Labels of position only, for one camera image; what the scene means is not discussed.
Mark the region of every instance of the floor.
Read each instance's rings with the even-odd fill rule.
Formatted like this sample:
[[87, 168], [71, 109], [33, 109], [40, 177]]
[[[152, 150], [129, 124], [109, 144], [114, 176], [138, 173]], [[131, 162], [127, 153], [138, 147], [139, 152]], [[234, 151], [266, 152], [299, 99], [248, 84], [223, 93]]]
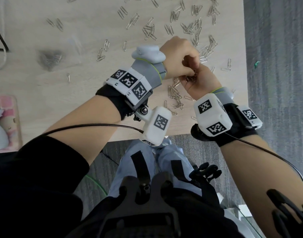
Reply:
[[[259, 134], [303, 174], [303, 0], [244, 0], [249, 104], [264, 122]], [[212, 184], [230, 204], [243, 204], [215, 143], [191, 135], [172, 136], [196, 164], [219, 166], [223, 174]], [[119, 162], [130, 141], [111, 142], [104, 152]], [[99, 154], [89, 174], [108, 190], [117, 165]], [[75, 191], [88, 214], [103, 193], [84, 178]]]

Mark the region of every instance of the black sleeve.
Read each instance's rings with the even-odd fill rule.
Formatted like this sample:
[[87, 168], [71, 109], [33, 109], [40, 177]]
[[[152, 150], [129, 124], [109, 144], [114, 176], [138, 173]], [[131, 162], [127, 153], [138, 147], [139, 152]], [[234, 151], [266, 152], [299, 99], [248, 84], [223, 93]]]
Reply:
[[0, 163], [0, 237], [61, 237], [82, 216], [74, 190], [89, 171], [86, 160], [49, 136], [24, 145], [15, 159]]

